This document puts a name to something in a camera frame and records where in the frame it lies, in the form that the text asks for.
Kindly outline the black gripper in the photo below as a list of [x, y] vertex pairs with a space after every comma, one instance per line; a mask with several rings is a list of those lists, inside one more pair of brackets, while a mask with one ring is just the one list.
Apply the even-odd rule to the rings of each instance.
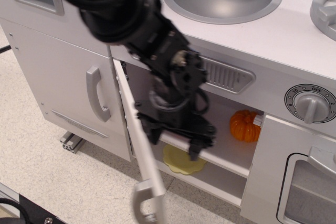
[[213, 146], [216, 128], [203, 116], [194, 113], [189, 100], [175, 107], [157, 106], [151, 100], [135, 101], [138, 118], [148, 140], [156, 145], [164, 130], [190, 139], [188, 153], [197, 161], [202, 148]]

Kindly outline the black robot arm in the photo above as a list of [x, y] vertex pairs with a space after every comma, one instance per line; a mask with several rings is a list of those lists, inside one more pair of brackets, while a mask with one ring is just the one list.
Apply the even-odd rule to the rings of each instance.
[[156, 144], [163, 130], [190, 141], [188, 153], [196, 161], [211, 147], [215, 127], [204, 119], [207, 108], [197, 108], [197, 98], [209, 103], [201, 90], [207, 72], [198, 52], [164, 17], [160, 0], [66, 0], [79, 9], [94, 38], [122, 45], [150, 70], [153, 77], [148, 99], [135, 108], [148, 140]]

